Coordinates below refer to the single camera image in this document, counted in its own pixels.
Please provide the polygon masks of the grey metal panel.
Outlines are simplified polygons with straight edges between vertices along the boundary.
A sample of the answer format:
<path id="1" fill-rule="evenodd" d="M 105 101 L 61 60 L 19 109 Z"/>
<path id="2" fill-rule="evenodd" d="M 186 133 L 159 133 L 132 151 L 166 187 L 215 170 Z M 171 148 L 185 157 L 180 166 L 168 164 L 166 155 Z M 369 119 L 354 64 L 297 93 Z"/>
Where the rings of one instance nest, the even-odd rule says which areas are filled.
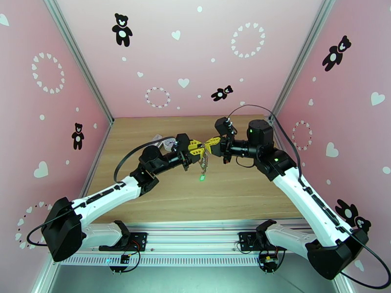
<path id="1" fill-rule="evenodd" d="M 256 267 L 139 267 L 113 274 L 106 267 L 61 266 L 48 293 L 338 293 L 332 281 Z"/>

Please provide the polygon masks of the aluminium corner post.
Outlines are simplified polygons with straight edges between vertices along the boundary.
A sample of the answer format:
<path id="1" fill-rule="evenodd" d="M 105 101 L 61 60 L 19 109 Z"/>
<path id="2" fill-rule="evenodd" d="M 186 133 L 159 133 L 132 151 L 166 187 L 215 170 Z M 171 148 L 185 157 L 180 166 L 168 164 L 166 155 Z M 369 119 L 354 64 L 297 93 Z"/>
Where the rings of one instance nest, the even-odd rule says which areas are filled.
<path id="1" fill-rule="evenodd" d="M 112 126 L 114 123 L 114 117 L 110 112 L 108 105 L 102 95 L 101 90 L 98 87 L 96 80 L 85 60 L 80 47 L 78 46 L 75 37 L 73 36 L 70 27 L 60 9 L 57 0 L 43 0 L 49 13 L 51 14 L 55 24 L 57 25 L 64 41 L 66 42 L 77 66 L 79 67 L 85 81 L 87 82 L 95 100 L 99 104 L 103 113 L 105 114 L 109 125 Z"/>
<path id="2" fill-rule="evenodd" d="M 335 2 L 336 0 L 322 0 L 318 12 L 315 15 L 314 21 L 304 40 L 304 43 L 273 106 L 272 112 L 275 115 L 278 115 L 278 113 L 282 110 L 284 103 L 287 100 L 297 78 L 299 77 L 301 70 L 304 67 L 309 54 L 311 53 L 311 50 L 316 43 L 316 40 Z"/>

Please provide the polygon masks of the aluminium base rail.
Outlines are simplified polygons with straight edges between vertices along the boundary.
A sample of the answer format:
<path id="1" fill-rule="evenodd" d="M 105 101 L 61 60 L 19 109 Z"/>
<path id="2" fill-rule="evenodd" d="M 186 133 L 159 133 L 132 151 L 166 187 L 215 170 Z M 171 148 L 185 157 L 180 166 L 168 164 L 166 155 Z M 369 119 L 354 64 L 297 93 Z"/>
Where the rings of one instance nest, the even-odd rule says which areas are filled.
<path id="1" fill-rule="evenodd" d="M 337 239 L 335 229 L 325 222 L 310 224 L 307 228 L 292 220 L 241 220 L 241 221 L 189 221 L 161 222 L 158 225 L 126 225 L 132 233 L 146 233 L 146 246 L 153 242 L 156 233 L 164 242 L 178 244 L 212 243 L 222 237 L 224 231 L 237 229 L 236 237 L 242 233 L 252 233 L 261 249 L 286 248 L 303 257 L 307 255 L 306 244 L 315 241 L 323 247 L 334 247 Z M 121 232 L 112 223 L 89 224 L 83 226 L 77 219 L 67 219 L 63 223 L 52 223 L 42 230 L 52 258 L 56 262 L 68 259 L 81 249 L 115 243 Z"/>

